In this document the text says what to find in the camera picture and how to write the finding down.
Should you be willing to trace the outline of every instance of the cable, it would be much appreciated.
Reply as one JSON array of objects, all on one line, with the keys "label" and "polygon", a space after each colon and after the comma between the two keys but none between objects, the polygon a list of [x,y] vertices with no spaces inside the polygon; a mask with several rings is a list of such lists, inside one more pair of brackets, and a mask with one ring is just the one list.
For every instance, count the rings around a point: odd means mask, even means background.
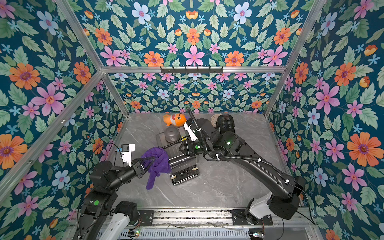
[{"label": "cable", "polygon": [[285,226],[284,226],[284,220],[283,220],[283,218],[281,218],[281,220],[283,221],[283,232],[281,233],[281,236],[280,236],[278,239],[276,239],[276,240],[281,239],[282,236],[284,235],[284,229],[285,229]]}]

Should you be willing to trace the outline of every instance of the marble surface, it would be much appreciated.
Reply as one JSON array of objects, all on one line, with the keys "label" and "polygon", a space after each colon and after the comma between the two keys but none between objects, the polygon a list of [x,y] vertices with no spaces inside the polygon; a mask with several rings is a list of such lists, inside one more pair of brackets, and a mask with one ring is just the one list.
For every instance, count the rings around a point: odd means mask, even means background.
[{"label": "marble surface", "polygon": [[[163,113],[131,114],[120,144],[136,144],[132,158],[140,157],[146,150],[157,146],[156,134],[166,125]],[[261,114],[231,113],[235,131],[260,156],[275,167],[284,170],[279,152],[269,130],[269,124]],[[210,119],[212,114],[195,114],[196,118]],[[135,178],[118,191],[115,203],[122,200],[136,202],[139,206],[151,207],[246,207],[250,199],[267,194],[268,189],[250,173],[231,162],[206,161],[197,157],[200,175],[192,180],[173,186],[170,176],[162,174],[156,178],[154,187],[146,190],[149,174]],[[118,157],[117,166],[122,166]]]}]

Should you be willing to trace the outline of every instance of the aluminum frame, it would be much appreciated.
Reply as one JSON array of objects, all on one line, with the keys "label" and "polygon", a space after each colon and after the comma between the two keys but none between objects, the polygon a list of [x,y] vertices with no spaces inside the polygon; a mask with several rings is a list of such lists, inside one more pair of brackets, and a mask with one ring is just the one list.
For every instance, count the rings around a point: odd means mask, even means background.
[{"label": "aluminum frame", "polygon": [[24,177],[33,163],[45,151],[46,146],[55,138],[59,133],[64,123],[69,120],[76,109],[84,102],[88,94],[97,86],[97,83],[102,77],[102,72],[97,71],[91,79],[84,85],[84,87],[77,93],[72,101],[63,109],[63,111],[53,120],[48,128],[40,135],[40,137],[32,144],[28,151],[21,157],[21,159],[10,169],[0,182],[0,202],[3,202],[20,179]]},{"label": "aluminum frame", "polygon": [[275,87],[275,90],[273,91],[272,96],[269,99],[268,108],[264,112],[264,116],[266,118],[268,117],[269,113],[271,112],[273,105],[277,101],[279,94],[284,87],[284,82],[285,82],[285,80],[288,79],[288,77],[292,71],[293,65],[295,64],[297,58],[299,57],[301,49],[304,47],[305,41],[307,40],[317,18],[319,17],[319,15],[321,13],[321,10],[322,10],[322,8],[326,2],[327,2],[327,0],[316,0],[313,3],[312,8],[311,8],[310,12],[308,13],[308,16],[307,16],[307,18],[303,24],[300,36],[298,37],[297,42],[296,42],[295,46],[293,47],[292,52],[291,52],[291,54],[287,60],[286,71],[280,77],[280,79],[279,79],[279,81]]}]

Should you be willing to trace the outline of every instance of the light blue flower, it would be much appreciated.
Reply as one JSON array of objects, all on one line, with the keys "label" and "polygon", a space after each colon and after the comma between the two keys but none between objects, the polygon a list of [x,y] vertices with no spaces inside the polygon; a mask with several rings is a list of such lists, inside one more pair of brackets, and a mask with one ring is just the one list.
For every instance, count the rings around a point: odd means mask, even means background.
[{"label": "light blue flower", "polygon": [[379,60],[379,59],[380,59],[380,57],[376,57],[376,54],[374,54],[374,55],[372,56],[372,59],[368,59],[368,62],[370,62],[370,63],[369,63],[369,66],[372,65],[372,63],[373,63],[373,64],[377,64],[376,61]]},{"label": "light blue flower", "polygon": [[187,20],[185,19],[185,16],[180,15],[180,19],[179,19],[179,21],[181,21],[182,23],[184,23],[184,22],[187,21]]},{"label": "light blue flower", "polygon": [[16,106],[13,106],[13,109],[10,109],[9,112],[13,113],[14,116],[17,114],[20,114],[21,108],[17,108]]},{"label": "light blue flower", "polygon": [[356,126],[353,126],[352,128],[354,129],[353,132],[357,132],[357,133],[360,133],[360,130],[362,130],[362,127],[359,127],[358,123],[356,124]]},{"label": "light blue flower", "polygon": [[11,133],[11,135],[13,135],[15,132],[18,132],[19,130],[17,130],[17,125],[14,125],[13,127],[11,125],[7,125],[7,128],[8,130],[5,131],[5,133]]},{"label": "light blue flower", "polygon": [[3,46],[3,49],[2,49],[3,52],[7,52],[8,54],[10,54],[11,52],[13,52],[13,49],[10,48],[11,45],[8,44],[8,45],[5,46],[4,43],[2,43],[1,45]]},{"label": "light blue flower", "polygon": [[44,180],[42,180],[41,178],[39,178],[39,180],[36,180],[35,181],[36,187],[40,187],[43,182]]},{"label": "light blue flower", "polygon": [[40,226],[35,226],[35,230],[32,232],[32,234],[35,234],[36,236],[41,232],[41,225]]}]

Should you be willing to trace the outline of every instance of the purple towel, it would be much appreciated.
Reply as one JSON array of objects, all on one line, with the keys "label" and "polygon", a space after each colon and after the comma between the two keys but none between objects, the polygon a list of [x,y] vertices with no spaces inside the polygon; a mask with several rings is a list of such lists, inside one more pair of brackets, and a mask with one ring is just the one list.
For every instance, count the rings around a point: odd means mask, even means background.
[{"label": "purple towel", "polygon": [[[149,179],[147,182],[147,190],[153,188],[156,176],[160,176],[160,173],[170,173],[169,157],[167,152],[161,147],[153,147],[147,150],[141,157],[155,157],[155,162],[149,167]],[[144,162],[144,168],[149,166],[152,160],[146,160]]]}]

